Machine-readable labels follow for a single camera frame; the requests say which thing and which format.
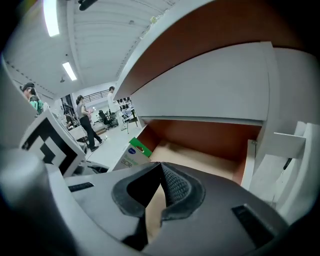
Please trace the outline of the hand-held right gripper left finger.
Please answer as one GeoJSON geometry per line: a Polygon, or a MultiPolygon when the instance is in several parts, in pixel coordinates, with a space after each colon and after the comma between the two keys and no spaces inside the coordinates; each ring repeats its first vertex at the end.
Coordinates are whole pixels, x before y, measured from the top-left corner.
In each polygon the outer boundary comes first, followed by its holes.
{"type": "Polygon", "coordinates": [[[146,207],[161,181],[150,162],[106,173],[65,179],[72,196],[104,232],[141,251],[148,244],[146,207]]]}

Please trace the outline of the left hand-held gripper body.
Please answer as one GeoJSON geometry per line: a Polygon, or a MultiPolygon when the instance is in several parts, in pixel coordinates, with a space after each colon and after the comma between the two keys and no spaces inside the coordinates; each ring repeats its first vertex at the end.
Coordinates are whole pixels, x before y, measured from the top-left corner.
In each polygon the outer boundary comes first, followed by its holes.
{"type": "Polygon", "coordinates": [[[76,139],[49,109],[34,119],[19,147],[36,154],[44,163],[58,167],[63,177],[72,176],[86,156],[76,139]]]}

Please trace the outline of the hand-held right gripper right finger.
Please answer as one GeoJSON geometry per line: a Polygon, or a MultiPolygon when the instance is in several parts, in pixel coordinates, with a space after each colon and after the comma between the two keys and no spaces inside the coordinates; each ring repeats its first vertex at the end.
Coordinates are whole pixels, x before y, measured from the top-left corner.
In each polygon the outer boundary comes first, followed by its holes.
{"type": "Polygon", "coordinates": [[[264,201],[227,178],[164,162],[199,181],[205,195],[187,218],[162,221],[148,256],[244,256],[288,229],[283,218],[264,201]]]}

